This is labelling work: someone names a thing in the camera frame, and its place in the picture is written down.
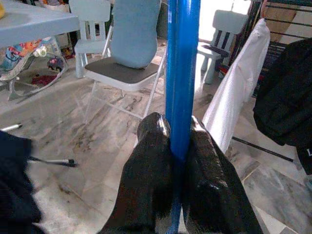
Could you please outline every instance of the drying rack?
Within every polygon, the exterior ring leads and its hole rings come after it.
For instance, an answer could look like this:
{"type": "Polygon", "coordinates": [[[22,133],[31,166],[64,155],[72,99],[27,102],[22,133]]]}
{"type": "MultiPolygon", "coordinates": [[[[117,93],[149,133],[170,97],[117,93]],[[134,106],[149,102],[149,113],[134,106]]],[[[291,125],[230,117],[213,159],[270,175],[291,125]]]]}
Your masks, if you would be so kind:
{"type": "MultiPolygon", "coordinates": [[[[268,0],[268,3],[281,3],[281,5],[269,5],[267,4],[265,7],[268,8],[276,8],[276,9],[285,9],[285,10],[294,10],[294,11],[301,11],[301,12],[307,12],[312,14],[312,9],[300,9],[296,8],[295,6],[307,6],[307,7],[312,7],[312,1],[311,0],[268,0]]],[[[249,10],[249,18],[246,22],[246,25],[239,37],[236,39],[236,44],[234,46],[234,51],[232,53],[231,59],[230,59],[230,64],[233,63],[235,60],[236,56],[238,55],[239,51],[247,41],[251,31],[253,30],[255,24],[260,18],[260,10],[262,7],[263,1],[262,0],[252,0],[250,10],[249,10]]],[[[288,24],[295,24],[295,25],[300,25],[304,27],[312,27],[312,24],[306,24],[306,23],[300,23],[300,22],[293,22],[293,21],[287,21],[287,20],[282,20],[282,19],[271,19],[271,18],[265,18],[266,21],[273,21],[276,23],[288,23],[288,24]]],[[[273,31],[271,34],[277,34],[277,35],[282,35],[282,36],[287,36],[291,38],[298,38],[299,39],[307,39],[307,37],[303,37],[301,35],[296,35],[296,34],[287,34],[287,33],[282,33],[282,32],[276,32],[273,31]]],[[[268,69],[272,66],[274,61],[281,55],[281,53],[284,51],[286,48],[287,44],[280,43],[280,42],[274,42],[271,41],[269,44],[267,56],[264,61],[264,65],[262,67],[261,75],[265,75],[265,73],[268,71],[268,69]]],[[[287,160],[289,162],[293,162],[292,158],[289,158],[287,156],[281,155],[279,153],[273,152],[271,150],[268,150],[266,148],[263,148],[259,145],[253,144],[251,142],[239,139],[237,137],[233,137],[233,140],[239,141],[243,144],[249,145],[253,148],[262,150],[266,153],[269,153],[273,156],[277,156],[279,158],[282,158],[284,160],[287,160]]]]}

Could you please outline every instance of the white folding chair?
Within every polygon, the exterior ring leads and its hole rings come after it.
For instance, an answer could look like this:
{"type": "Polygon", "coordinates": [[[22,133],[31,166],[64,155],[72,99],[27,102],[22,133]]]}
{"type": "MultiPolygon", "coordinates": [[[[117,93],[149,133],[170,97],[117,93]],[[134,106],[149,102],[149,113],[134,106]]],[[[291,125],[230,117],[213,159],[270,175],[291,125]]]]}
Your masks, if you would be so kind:
{"type": "Polygon", "coordinates": [[[241,32],[246,20],[247,15],[232,11],[217,10],[215,12],[213,27],[216,31],[211,44],[200,41],[197,47],[197,52],[205,56],[201,67],[202,71],[206,71],[204,76],[205,83],[212,83],[216,61],[229,57],[234,35],[241,32]]]}
{"type": "MultiPolygon", "coordinates": [[[[131,2],[126,3],[126,0],[122,0],[122,1],[123,1],[122,2],[122,4],[123,4],[122,9],[127,8],[127,7],[124,7],[126,4],[132,4],[131,2]]],[[[144,4],[147,5],[147,7],[153,7],[153,4],[152,4],[152,6],[148,5],[148,3],[144,3],[144,4]]],[[[116,14],[114,14],[114,15],[115,15],[115,23],[117,25],[117,15],[116,14]]],[[[157,23],[157,16],[158,15],[155,15],[153,18],[153,20],[154,19],[156,20],[155,26],[157,23]]],[[[144,24],[144,21],[142,19],[140,19],[138,21],[138,24],[139,25],[136,25],[136,26],[138,26],[138,28],[144,27],[144,25],[142,25],[142,24],[144,24]]],[[[85,66],[85,70],[86,70],[85,76],[95,80],[94,84],[93,84],[90,100],[89,100],[88,106],[87,106],[86,117],[85,117],[85,123],[86,124],[88,122],[88,116],[89,116],[89,112],[90,112],[90,106],[92,103],[92,98],[96,98],[96,97],[94,97],[94,92],[95,92],[95,89],[96,89],[98,82],[102,82],[102,83],[105,83],[107,85],[111,85],[115,88],[121,89],[122,91],[130,91],[130,92],[135,92],[135,91],[141,90],[142,88],[145,88],[148,84],[153,83],[153,87],[152,87],[152,90],[151,90],[151,93],[150,93],[150,96],[149,96],[149,99],[147,102],[147,106],[144,110],[143,115],[135,114],[133,112],[130,112],[128,110],[121,108],[120,106],[118,106],[116,104],[111,104],[111,103],[106,102],[106,104],[108,104],[109,106],[117,108],[118,110],[123,111],[125,113],[128,113],[128,114],[135,116],[139,119],[143,119],[148,114],[148,111],[149,111],[149,108],[151,106],[152,99],[153,99],[153,96],[154,96],[154,93],[156,90],[158,79],[163,74],[163,67],[164,67],[165,60],[166,60],[166,51],[164,52],[164,55],[163,55],[161,62],[160,62],[160,65],[157,65],[157,64],[151,62],[147,67],[141,68],[141,69],[130,68],[130,67],[127,67],[127,66],[124,66],[124,65],[117,63],[114,60],[114,50],[112,51],[112,57],[108,57],[107,51],[108,51],[108,48],[110,46],[110,42],[114,41],[114,38],[116,38],[116,36],[112,37],[113,28],[114,28],[114,26],[111,25],[109,32],[108,32],[108,35],[107,35],[107,40],[106,40],[106,43],[104,46],[104,50],[102,53],[102,59],[95,61],[95,62],[92,62],[92,63],[89,63],[88,65],[85,66]]],[[[121,31],[118,31],[118,32],[116,31],[116,33],[119,33],[119,35],[124,35],[125,37],[127,37],[127,33],[123,33],[121,31]]],[[[135,54],[137,56],[140,56],[140,51],[135,52],[135,54]]]]}
{"type": "Polygon", "coordinates": [[[75,45],[76,76],[83,77],[83,67],[88,64],[86,54],[102,53],[105,41],[105,22],[110,20],[111,4],[108,0],[69,0],[72,13],[78,15],[80,37],[75,45]],[[96,36],[96,24],[99,36],[96,36]]]}

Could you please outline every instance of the child's chair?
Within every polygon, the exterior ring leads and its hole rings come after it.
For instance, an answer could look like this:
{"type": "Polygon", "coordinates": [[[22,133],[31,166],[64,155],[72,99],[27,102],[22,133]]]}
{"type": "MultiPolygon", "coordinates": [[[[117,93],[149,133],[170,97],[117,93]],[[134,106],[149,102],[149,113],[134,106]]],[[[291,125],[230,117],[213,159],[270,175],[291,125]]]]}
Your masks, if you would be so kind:
{"type": "Polygon", "coordinates": [[[76,76],[82,78],[83,67],[88,64],[86,54],[103,52],[106,40],[105,22],[110,19],[111,4],[108,0],[69,0],[69,6],[80,21],[81,39],[75,46],[75,53],[76,76]],[[99,24],[99,37],[96,37],[95,24],[99,24]]]}

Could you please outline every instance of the marble floor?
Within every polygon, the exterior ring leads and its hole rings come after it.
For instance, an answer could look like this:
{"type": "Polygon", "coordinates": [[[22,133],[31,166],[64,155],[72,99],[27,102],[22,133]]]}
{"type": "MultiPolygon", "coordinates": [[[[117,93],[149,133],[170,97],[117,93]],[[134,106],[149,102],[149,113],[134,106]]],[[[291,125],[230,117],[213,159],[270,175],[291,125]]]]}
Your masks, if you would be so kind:
{"type": "MultiPolygon", "coordinates": [[[[164,46],[159,45],[155,62],[164,46]]],[[[198,55],[194,115],[202,118],[220,83],[203,84],[198,55]]],[[[0,127],[22,123],[11,133],[34,140],[34,156],[42,159],[73,158],[77,168],[31,164],[28,174],[43,212],[40,224],[48,233],[92,234],[105,223],[114,206],[119,179],[136,140],[139,120],[93,99],[89,122],[84,124],[93,82],[75,78],[75,61],[52,87],[29,98],[8,102],[0,91],[0,127]]],[[[163,78],[159,80],[150,112],[164,112],[163,78]]],[[[149,88],[126,92],[100,84],[96,97],[142,114],[149,88]]],[[[244,105],[236,137],[295,158],[294,147],[278,146],[255,127],[252,98],[244,105]]],[[[226,153],[235,166],[265,234],[312,233],[312,194],[304,185],[303,169],[266,152],[232,141],[226,153]]]]}

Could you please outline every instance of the gray chair seat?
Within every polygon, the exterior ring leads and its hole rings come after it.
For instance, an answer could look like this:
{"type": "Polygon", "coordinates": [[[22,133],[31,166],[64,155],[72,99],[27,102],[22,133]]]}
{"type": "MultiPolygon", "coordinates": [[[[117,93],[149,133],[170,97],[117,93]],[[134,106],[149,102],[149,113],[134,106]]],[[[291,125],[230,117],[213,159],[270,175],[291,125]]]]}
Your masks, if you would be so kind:
{"type": "Polygon", "coordinates": [[[146,68],[135,69],[120,65],[110,57],[89,63],[85,66],[85,69],[123,83],[135,84],[155,75],[158,70],[158,65],[150,63],[146,68]]]}

